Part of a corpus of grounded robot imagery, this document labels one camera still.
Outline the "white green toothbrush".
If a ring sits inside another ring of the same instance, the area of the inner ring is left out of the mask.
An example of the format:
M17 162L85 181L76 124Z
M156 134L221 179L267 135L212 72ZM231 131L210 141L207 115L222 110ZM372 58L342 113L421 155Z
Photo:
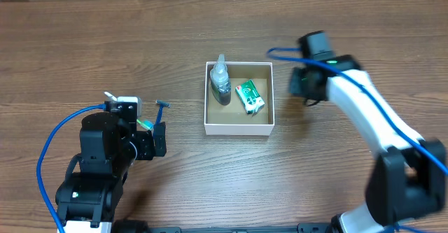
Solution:
M112 95L110 92L104 92L104 94L106 95L106 97L110 101L112 101L115 104L116 103L136 104L136 108L134 108L134 110L136 111L136 123L139 124L144 129L152 130L153 123L151 121L142 120L141 119L141 112L142 112L143 102L142 102L140 97L135 97L135 96L120 96L120 97L116 97L116 96Z

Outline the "blue disposable razor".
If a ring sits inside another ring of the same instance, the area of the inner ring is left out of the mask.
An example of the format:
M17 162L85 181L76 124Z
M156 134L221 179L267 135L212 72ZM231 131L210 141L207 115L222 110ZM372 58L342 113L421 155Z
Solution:
M155 102L159 106L159 110L153 128L153 136L158 137L165 135L166 130L166 124L162 121L163 108L170 108L171 104L162 100L156 100Z

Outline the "green small carton box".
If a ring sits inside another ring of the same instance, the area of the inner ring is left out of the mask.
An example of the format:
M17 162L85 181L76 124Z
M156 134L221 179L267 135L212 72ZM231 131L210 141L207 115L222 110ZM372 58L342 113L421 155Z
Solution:
M265 101L251 79L236 86L235 92L248 115L256 115L265 106Z

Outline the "clear bottle with dark liquid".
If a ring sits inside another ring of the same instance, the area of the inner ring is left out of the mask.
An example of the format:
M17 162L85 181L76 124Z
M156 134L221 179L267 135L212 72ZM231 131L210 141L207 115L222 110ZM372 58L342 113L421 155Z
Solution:
M224 54L218 56L218 60L210 71L210 83L216 101L221 105L228 105L231 101L232 87Z

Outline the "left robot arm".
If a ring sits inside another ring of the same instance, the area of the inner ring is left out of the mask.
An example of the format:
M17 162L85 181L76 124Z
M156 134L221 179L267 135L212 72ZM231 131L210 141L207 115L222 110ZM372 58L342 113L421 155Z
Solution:
M137 130L133 115L101 112L86 116L81 152L72 157L57 190L57 217L64 232L111 232L129 168L167 152L166 124Z

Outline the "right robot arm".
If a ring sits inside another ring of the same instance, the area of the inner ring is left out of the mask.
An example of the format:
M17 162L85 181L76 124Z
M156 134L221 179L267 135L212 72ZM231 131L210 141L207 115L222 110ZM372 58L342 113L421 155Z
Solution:
M365 201L332 218L329 232L392 232L404 220L422 218L446 204L447 151L407 125L380 95L351 55L335 54L328 35L297 40L304 66L294 68L292 94L335 104L352 121L374 158Z

